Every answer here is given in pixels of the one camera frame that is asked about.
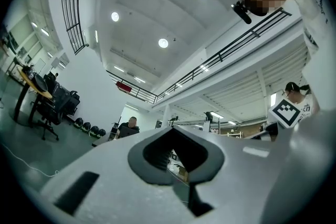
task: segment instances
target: laptop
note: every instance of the laptop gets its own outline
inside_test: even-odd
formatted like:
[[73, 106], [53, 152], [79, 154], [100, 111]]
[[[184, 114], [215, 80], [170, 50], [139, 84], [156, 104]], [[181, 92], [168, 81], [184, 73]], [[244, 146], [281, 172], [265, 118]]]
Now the laptop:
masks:
[[134, 130], [134, 129], [130, 129], [125, 126], [122, 126], [120, 128], [119, 138], [130, 136], [130, 135], [137, 134], [137, 133], [139, 133], [138, 130]]

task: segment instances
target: helmet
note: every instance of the helmet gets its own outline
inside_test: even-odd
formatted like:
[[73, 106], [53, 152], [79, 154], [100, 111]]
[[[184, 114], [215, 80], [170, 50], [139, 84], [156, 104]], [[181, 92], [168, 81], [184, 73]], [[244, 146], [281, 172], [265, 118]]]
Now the helmet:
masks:
[[93, 126], [89, 132], [89, 135], [93, 137], [98, 137], [99, 128], [98, 126]]
[[83, 126], [83, 119], [82, 118], [78, 118], [76, 119], [74, 126], [78, 129], [80, 129]]
[[104, 129], [100, 129], [99, 132], [98, 132], [98, 136], [99, 137], [102, 137], [106, 134], [105, 130]]
[[91, 128], [91, 123], [90, 122], [86, 122], [82, 126], [82, 131], [88, 133], [90, 131], [90, 128]]

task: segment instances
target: person wearing black shirt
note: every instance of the person wearing black shirt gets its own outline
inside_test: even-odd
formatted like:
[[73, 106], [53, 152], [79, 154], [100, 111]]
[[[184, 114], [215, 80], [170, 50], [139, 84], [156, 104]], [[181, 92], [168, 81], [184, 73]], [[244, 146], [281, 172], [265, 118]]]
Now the person wearing black shirt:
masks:
[[120, 129], [125, 126], [126, 128], [129, 128], [129, 129], [133, 129], [133, 130], [137, 130], [139, 131], [139, 127], [137, 127], [137, 121], [136, 121], [136, 117], [130, 117], [130, 119], [128, 120], [128, 122], [124, 122], [124, 123], [121, 123], [118, 127], [118, 130], [117, 130], [117, 135], [115, 136], [115, 139], [118, 139], [119, 138], [119, 134], [120, 134]]

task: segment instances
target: chair base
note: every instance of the chair base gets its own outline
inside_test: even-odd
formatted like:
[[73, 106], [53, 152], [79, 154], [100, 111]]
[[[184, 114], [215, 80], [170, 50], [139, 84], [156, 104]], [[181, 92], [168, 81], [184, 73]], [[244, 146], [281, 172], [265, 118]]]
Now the chair base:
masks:
[[54, 136], [56, 136], [56, 140], [59, 140], [58, 135], [54, 132], [53, 127], [51, 127], [50, 125], [48, 125], [48, 121], [47, 120], [45, 122], [43, 122], [43, 121], [37, 121], [37, 123], [34, 123], [34, 124], [43, 127], [44, 130], [43, 130], [42, 140], [46, 139], [45, 138], [46, 130], [48, 130], [50, 133], [52, 133]]

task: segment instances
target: black shirt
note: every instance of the black shirt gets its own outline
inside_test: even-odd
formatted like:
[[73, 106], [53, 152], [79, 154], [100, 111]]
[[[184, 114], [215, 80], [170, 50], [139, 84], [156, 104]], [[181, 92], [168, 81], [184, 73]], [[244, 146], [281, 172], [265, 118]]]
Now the black shirt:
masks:
[[[119, 127], [118, 127], [118, 130], [120, 131], [120, 129], [121, 129], [123, 126], [126, 127], [126, 128], [129, 128], [129, 127], [128, 127], [128, 122], [121, 123], [121, 124], [119, 125]], [[133, 129], [133, 130], [139, 131], [139, 127], [137, 127], [137, 126], [135, 126], [135, 127], [133, 127], [133, 128], [129, 128], [129, 129]]]

